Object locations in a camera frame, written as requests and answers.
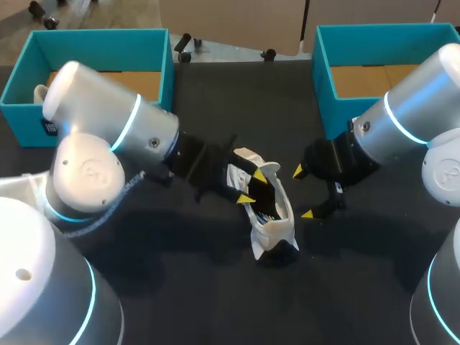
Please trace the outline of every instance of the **black table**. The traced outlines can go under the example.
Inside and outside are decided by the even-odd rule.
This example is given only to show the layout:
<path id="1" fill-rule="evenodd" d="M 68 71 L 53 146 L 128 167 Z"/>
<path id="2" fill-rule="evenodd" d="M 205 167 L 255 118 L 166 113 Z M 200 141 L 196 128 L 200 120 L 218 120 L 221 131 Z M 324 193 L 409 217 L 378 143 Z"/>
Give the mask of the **black table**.
<path id="1" fill-rule="evenodd" d="M 300 215 L 326 197 L 292 180 L 304 145 L 323 135 L 310 63 L 176 65 L 174 112 L 188 132 L 282 165 L 301 254 L 260 267 L 237 207 L 201 204 L 176 180 L 143 182 L 110 224 L 76 244 L 121 298 L 124 344 L 413 344 L 412 291 L 459 212 L 425 191 L 421 147 L 347 192 L 328 221 Z M 0 69 L 5 83 L 11 68 Z M 0 119 L 0 176 L 48 169 L 51 149 L 21 149 Z"/>

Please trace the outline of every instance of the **screw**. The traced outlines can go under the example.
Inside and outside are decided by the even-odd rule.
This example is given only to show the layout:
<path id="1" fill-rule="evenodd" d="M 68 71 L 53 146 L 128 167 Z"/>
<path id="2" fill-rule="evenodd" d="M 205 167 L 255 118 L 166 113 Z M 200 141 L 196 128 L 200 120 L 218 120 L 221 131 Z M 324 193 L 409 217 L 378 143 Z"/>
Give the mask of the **screw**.
<path id="1" fill-rule="evenodd" d="M 371 129 L 371 123 L 369 121 L 364 122 L 363 125 L 362 125 L 362 130 L 364 132 L 367 132 L 370 129 Z"/>
<path id="2" fill-rule="evenodd" d="M 160 144 L 160 140 L 158 138 L 151 138 L 151 140 L 149 140 L 149 146 L 150 147 L 158 147 L 158 145 Z"/>

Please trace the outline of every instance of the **sneaker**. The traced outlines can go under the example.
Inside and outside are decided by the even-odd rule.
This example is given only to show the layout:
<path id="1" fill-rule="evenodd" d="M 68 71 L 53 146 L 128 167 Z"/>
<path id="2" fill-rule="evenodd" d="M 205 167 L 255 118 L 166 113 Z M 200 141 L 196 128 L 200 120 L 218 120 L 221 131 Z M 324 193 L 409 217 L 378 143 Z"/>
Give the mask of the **sneaker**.
<path id="1" fill-rule="evenodd" d="M 234 152 L 257 165 L 268 181 L 267 185 L 251 178 L 251 175 L 234 165 L 229 165 L 227 169 L 228 186 L 244 191 L 256 200 L 244 204 L 252 225 L 251 244 L 254 257 L 259 260 L 264 252 L 275 248 L 282 240 L 299 250 L 294 237 L 293 209 L 281 181 L 276 176 L 280 165 L 276 162 L 265 162 L 258 154 L 246 148 L 236 149 Z"/>

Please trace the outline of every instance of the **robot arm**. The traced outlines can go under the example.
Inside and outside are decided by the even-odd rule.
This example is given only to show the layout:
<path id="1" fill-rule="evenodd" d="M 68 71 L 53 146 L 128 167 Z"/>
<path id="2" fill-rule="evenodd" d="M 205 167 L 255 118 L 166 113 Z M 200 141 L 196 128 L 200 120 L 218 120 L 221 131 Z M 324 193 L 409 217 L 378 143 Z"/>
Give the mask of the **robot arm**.
<path id="1" fill-rule="evenodd" d="M 117 200 L 125 180 L 118 155 L 147 175 L 163 169 L 186 179 L 198 200 L 212 191 L 235 203 L 254 201 L 226 185 L 228 164 L 266 183 L 257 166 L 233 153 L 234 138 L 221 147 L 186 134 L 175 115 L 77 62 L 56 75 L 43 114 L 59 135 L 45 198 L 62 219 L 93 219 Z"/>
<path id="2" fill-rule="evenodd" d="M 458 128 L 460 45 L 449 44 L 351 121 L 348 131 L 335 139 L 318 139 L 310 144 L 294 178 L 302 179 L 310 173 L 346 187 L 427 144 L 423 181 L 428 192 L 443 203 L 460 206 L 460 182 L 455 182 L 455 176 L 460 175 L 460 157 L 454 149 L 459 145 Z M 323 213 L 338 207 L 332 205 Z"/>

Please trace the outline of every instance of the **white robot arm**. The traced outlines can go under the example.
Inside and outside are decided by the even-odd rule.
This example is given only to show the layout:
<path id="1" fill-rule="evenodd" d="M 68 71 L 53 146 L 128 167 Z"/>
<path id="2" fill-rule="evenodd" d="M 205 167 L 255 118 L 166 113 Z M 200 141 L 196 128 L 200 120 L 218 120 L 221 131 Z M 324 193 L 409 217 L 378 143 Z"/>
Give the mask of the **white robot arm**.
<path id="1" fill-rule="evenodd" d="M 256 165 L 233 153 L 234 139 L 221 147 L 186 134 L 175 115 L 80 63 L 61 68 L 43 114 L 57 126 L 59 138 L 42 190 L 45 215 L 55 224 L 81 229 L 118 201 L 125 182 L 118 155 L 148 176 L 162 170 L 186 179 L 197 188 L 198 199 L 212 191 L 235 203 L 254 200 L 226 185 L 228 164 L 255 178 L 261 175 Z"/>
<path id="2" fill-rule="evenodd" d="M 460 45 L 442 47 L 333 140 L 308 146 L 294 178 L 308 173 L 342 186 L 419 145 L 423 183 L 439 202 L 460 206 Z M 330 198 L 309 218 L 338 208 Z M 460 344 L 460 221 L 420 281 L 410 304 L 417 345 Z"/>
<path id="3" fill-rule="evenodd" d="M 350 121 L 348 131 L 306 147 L 294 178 L 311 174 L 347 187 L 415 147 L 427 145 L 422 171 L 428 192 L 446 205 L 460 206 L 460 178 L 456 178 L 460 159 L 455 149 L 459 137 L 460 45 L 452 43 Z M 339 207 L 329 201 L 309 215 L 323 218 Z"/>

